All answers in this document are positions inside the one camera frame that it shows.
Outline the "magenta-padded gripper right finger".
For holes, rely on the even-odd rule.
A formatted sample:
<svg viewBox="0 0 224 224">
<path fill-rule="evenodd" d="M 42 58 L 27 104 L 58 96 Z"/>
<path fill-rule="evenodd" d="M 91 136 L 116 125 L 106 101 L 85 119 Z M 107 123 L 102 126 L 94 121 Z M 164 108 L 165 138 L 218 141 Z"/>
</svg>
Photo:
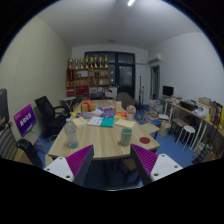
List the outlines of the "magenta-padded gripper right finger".
<svg viewBox="0 0 224 224">
<path fill-rule="evenodd" d="M 144 185 L 182 169 L 182 167 L 168 155 L 157 155 L 135 144 L 130 146 L 130 153 Z"/>
</svg>

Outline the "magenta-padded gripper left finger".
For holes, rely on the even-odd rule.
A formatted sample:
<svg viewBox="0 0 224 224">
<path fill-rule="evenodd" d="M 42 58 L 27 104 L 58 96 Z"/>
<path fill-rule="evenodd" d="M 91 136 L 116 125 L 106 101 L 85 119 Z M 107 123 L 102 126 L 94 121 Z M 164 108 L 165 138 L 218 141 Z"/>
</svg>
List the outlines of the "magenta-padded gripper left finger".
<svg viewBox="0 0 224 224">
<path fill-rule="evenodd" d="M 93 156 L 94 147 L 89 145 L 68 157 L 58 157 L 45 171 L 82 186 Z"/>
</svg>

